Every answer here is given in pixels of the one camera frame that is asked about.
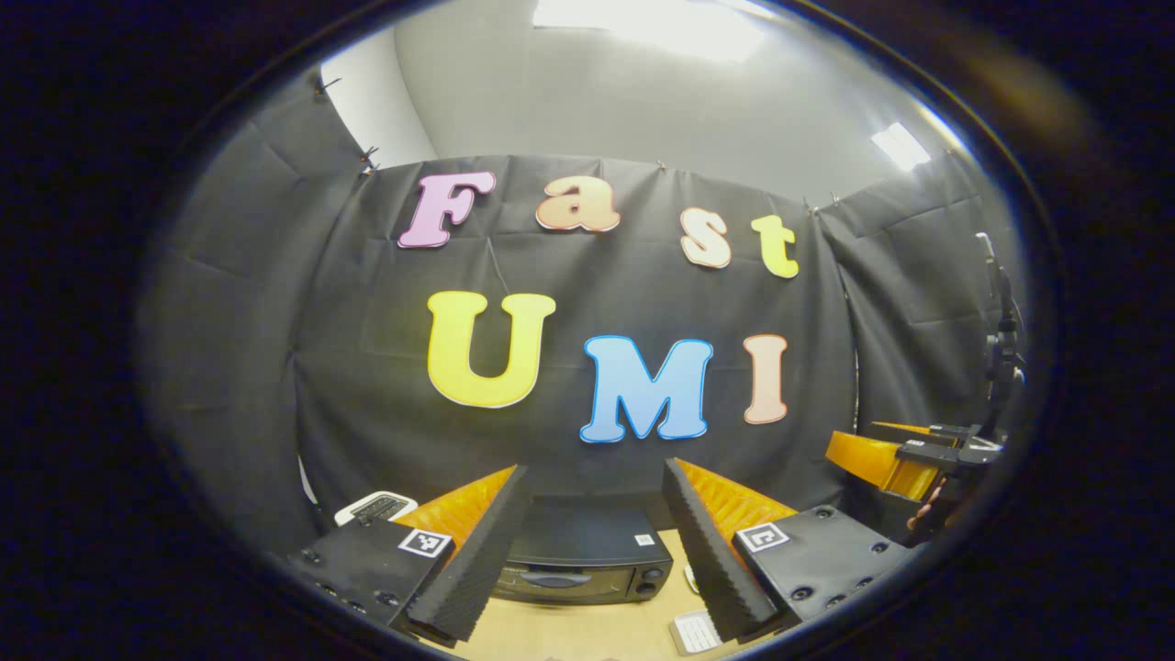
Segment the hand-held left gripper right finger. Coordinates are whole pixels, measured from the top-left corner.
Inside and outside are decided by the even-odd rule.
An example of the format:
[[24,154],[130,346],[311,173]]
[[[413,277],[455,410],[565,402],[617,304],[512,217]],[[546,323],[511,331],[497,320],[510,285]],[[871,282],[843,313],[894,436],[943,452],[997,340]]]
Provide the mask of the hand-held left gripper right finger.
[[835,507],[788,510],[678,457],[663,497],[721,641],[822,618],[916,557]]

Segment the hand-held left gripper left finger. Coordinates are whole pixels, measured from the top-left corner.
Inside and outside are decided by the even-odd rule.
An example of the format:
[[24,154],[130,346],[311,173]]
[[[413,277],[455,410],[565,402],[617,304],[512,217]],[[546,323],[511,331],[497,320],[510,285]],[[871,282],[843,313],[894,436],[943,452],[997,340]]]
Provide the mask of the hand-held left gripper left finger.
[[298,584],[381,632],[466,643],[532,503],[506,467],[397,518],[358,513],[289,557]]

